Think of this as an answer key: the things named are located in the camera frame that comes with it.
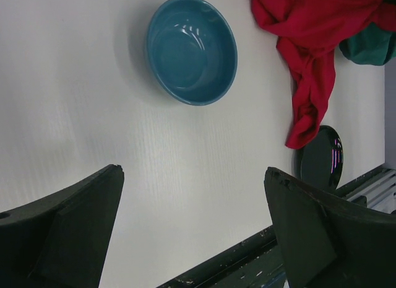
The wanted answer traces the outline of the red cloth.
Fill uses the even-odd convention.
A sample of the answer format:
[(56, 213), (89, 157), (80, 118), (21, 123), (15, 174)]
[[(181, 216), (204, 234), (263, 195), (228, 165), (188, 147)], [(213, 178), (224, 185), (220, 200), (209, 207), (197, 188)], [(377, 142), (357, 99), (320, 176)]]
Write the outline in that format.
[(384, 0), (251, 0), (257, 25), (278, 37), (277, 50), (295, 82), (290, 149), (312, 141), (335, 84), (339, 43), (375, 23), (395, 31), (395, 5)]

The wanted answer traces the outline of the aluminium frame rail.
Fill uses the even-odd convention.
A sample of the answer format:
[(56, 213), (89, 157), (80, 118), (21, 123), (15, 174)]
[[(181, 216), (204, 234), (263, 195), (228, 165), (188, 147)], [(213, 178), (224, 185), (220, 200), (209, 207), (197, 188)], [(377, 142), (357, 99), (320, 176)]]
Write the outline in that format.
[(345, 199), (368, 209), (395, 214), (395, 170), (385, 169), (357, 187)]

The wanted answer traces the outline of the dark teal cloth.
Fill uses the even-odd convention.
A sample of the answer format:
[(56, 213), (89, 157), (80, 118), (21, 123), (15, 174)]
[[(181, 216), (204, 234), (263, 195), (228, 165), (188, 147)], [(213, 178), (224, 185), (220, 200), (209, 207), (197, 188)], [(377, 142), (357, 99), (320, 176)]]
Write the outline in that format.
[(346, 59), (383, 66), (395, 57), (395, 0), (337, 0), (338, 47)]

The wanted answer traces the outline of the blue ceramic bowl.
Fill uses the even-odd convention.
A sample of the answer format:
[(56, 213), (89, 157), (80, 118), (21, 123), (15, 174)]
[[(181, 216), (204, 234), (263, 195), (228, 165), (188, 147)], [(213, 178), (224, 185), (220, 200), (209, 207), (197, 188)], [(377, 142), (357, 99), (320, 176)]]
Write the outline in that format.
[(232, 29), (205, 0), (165, 1), (148, 24), (145, 56), (161, 89), (194, 106), (220, 100), (238, 67)]

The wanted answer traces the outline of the black round plate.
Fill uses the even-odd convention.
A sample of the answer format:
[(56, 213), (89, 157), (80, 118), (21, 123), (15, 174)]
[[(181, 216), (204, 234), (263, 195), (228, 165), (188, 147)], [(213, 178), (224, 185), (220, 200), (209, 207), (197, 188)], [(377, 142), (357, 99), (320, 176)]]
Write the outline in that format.
[(298, 151), (299, 179), (317, 189), (333, 193), (343, 170), (343, 145), (331, 126), (322, 125), (316, 137)]

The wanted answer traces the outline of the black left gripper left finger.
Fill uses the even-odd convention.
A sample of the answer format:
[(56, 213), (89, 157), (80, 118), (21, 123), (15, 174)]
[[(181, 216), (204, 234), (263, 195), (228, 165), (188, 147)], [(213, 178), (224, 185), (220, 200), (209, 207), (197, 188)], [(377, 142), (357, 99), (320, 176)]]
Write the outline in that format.
[(98, 287), (124, 185), (119, 165), (1, 213), (1, 287)]

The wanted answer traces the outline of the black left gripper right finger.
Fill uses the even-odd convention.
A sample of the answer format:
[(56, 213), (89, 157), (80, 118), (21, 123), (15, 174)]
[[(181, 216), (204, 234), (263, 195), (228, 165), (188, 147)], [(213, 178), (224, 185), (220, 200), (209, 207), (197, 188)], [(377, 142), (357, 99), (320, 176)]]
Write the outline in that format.
[(395, 216), (269, 167), (270, 216), (290, 287), (395, 287)]

